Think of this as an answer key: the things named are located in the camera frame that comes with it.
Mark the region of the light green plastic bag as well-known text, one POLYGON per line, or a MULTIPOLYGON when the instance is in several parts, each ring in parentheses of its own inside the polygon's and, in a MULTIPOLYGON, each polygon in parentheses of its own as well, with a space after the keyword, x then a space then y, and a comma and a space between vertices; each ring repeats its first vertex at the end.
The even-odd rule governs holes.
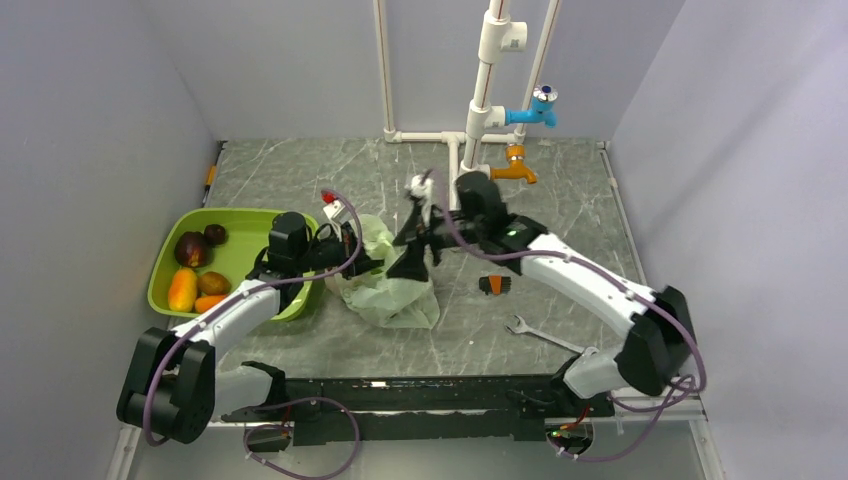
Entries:
POLYGON ((387 268, 398 258, 392 245, 393 233, 377 216, 359 216, 364 232, 364 250, 384 265, 366 274, 345 279, 340 275, 325 280, 326 286, 368 324, 386 329, 431 329, 441 312, 433 283, 394 279, 387 268))

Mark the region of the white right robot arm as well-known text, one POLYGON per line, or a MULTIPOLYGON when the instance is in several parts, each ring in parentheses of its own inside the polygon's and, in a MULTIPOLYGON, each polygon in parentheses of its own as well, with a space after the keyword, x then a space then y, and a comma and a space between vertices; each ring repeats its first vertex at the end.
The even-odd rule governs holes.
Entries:
POLYGON ((458 178, 456 210, 435 202, 434 185, 426 172, 406 187, 412 210, 394 240, 405 251, 389 268, 389 277, 426 281, 425 253, 439 262, 441 250, 461 247, 569 297, 622 338, 617 348, 565 362, 550 391, 557 411, 574 415, 592 397, 619 388, 649 396, 672 386, 695 389, 677 377, 687 359, 697 355, 688 305, 679 290, 655 291, 589 260, 538 221, 509 212, 498 186, 483 173, 458 178))

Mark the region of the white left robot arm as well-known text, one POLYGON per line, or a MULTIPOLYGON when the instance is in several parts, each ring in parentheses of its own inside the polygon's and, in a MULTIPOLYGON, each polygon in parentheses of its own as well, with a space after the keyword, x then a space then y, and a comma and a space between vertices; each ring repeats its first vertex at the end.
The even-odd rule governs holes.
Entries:
POLYGON ((244 406, 264 420, 279 417, 288 402, 282 370, 250 362, 219 378, 217 365, 248 333, 291 305, 305 283, 382 266, 367 254, 359 216, 328 226, 323 235, 300 213, 277 215, 266 245, 230 294, 175 329, 143 332, 118 397, 118 420, 141 428, 158 446, 191 443, 213 417, 244 406))

